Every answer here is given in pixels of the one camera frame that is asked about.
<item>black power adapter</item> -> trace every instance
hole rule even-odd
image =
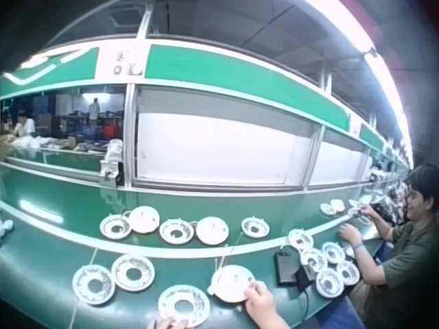
[[[297,282],[297,266],[293,263],[291,254],[282,250],[274,254],[274,265],[276,270],[277,285],[280,287],[291,287]]]
[[[302,265],[296,272],[297,289],[303,292],[316,280],[316,273],[309,265]]]

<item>olive green t-shirt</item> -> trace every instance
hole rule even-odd
[[[414,231],[413,222],[394,228],[393,255],[383,266],[386,284],[372,286],[366,300],[367,328],[404,328],[437,272],[439,225]]]

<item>worker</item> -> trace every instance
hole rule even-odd
[[[18,123],[15,125],[12,134],[15,137],[34,136],[35,135],[35,123],[31,118],[26,117],[24,111],[19,111],[17,117]]]
[[[369,204],[361,213],[375,224],[379,236],[393,243],[394,256],[377,265],[361,241],[361,233],[352,225],[340,228],[348,241],[362,281],[352,290],[350,299],[367,328],[406,328],[418,307],[435,287],[437,272],[439,224],[439,168],[423,164],[408,179],[407,218],[409,222],[391,228]]]
[[[97,98],[94,98],[93,103],[88,107],[88,124],[90,126],[96,125],[99,112],[101,112],[101,107]]]

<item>green workbench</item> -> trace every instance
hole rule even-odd
[[[158,317],[159,295],[175,284],[189,284],[206,291],[215,271],[215,258],[165,259],[150,256],[156,268],[152,286],[141,293],[128,293],[117,289],[109,303],[92,307],[77,302],[71,288],[74,273],[90,263],[110,269],[118,253],[83,245],[81,240],[68,241],[48,234],[29,223],[29,218],[58,230],[105,240],[99,232],[100,221],[109,213],[118,213],[135,206],[148,205],[157,209],[161,221],[179,218],[197,221],[206,216],[218,216],[230,227],[226,243],[234,243],[240,234],[241,220],[246,217],[263,217],[270,224],[266,241],[286,236],[292,228],[306,230],[331,226],[331,219],[320,214],[320,204],[340,198],[347,202],[365,192],[362,187],[337,188],[331,191],[297,193],[270,197],[208,197],[176,196],[133,191],[115,191],[62,180],[45,178],[24,171],[1,167],[1,201],[16,209],[13,215],[3,209],[3,220],[12,218],[15,230],[3,240],[0,247],[1,286],[0,297],[48,328],[145,328],[152,317]],[[62,217],[62,223],[23,210],[25,200],[37,208]],[[368,227],[353,222],[362,232]],[[315,246],[326,241],[338,241],[338,226],[315,234]],[[140,236],[131,234],[121,245],[155,247],[159,249],[210,248],[193,239],[184,246],[170,246],[157,233]],[[240,245],[253,240],[243,237]],[[366,247],[375,253],[379,240],[366,241]],[[273,255],[278,247],[257,252],[238,254],[227,263],[247,267],[256,279],[266,282],[273,292],[278,310],[290,325],[298,324],[305,315],[305,296],[297,289],[277,288]],[[294,261],[298,254],[293,252]],[[319,296],[314,286],[309,288],[310,317],[330,301]],[[228,305],[210,297],[211,314],[202,328],[253,328],[246,312],[236,305]]]

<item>white label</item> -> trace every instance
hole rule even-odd
[[[359,131],[361,129],[361,118],[356,114],[351,114],[351,124],[349,133],[354,137],[359,137]]]
[[[95,78],[105,83],[141,83],[150,45],[143,40],[118,40],[99,47]]]

